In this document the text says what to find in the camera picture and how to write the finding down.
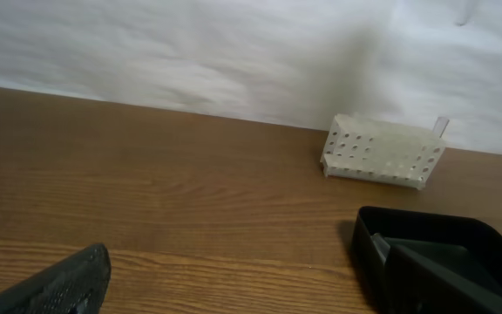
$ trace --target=black container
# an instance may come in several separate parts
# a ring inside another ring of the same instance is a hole
[[[382,313],[502,313],[502,236],[483,222],[363,207],[352,251]]]

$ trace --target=wooden table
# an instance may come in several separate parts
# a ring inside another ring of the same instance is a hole
[[[105,314],[371,313],[346,251],[361,206],[502,233],[502,156],[447,149],[418,192],[325,179],[326,136],[0,89],[0,290],[103,242]]]

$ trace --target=wooden surface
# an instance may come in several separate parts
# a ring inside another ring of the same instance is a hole
[[[418,192],[325,179],[326,136],[0,89],[0,290],[104,242],[104,314],[371,313],[345,249],[361,206],[502,233],[502,156],[447,149]]]

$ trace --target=white backdrop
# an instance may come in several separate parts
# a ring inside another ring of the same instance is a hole
[[[502,0],[0,0],[0,86],[502,153]]]

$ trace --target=wrinkled white paper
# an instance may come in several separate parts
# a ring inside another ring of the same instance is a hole
[[[445,115],[502,153],[502,0],[462,27],[458,0],[393,4],[0,0],[0,86],[317,129]]]

